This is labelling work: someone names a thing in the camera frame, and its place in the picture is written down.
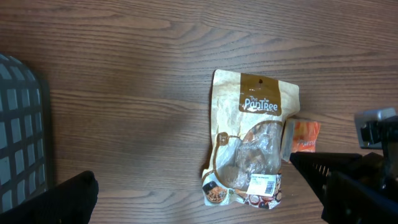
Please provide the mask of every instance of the snack bag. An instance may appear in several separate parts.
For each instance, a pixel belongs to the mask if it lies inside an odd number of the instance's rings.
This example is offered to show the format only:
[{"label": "snack bag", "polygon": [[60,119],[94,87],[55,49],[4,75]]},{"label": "snack bag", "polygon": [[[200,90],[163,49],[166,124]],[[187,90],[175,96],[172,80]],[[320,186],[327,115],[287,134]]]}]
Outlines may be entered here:
[{"label": "snack bag", "polygon": [[288,162],[292,152],[315,152],[320,128],[321,124],[316,121],[288,119],[280,152],[283,160]]},{"label": "snack bag", "polygon": [[202,174],[206,205],[274,208],[282,193],[282,124],[300,110],[299,87],[272,78],[216,70],[211,96],[210,166]]}]

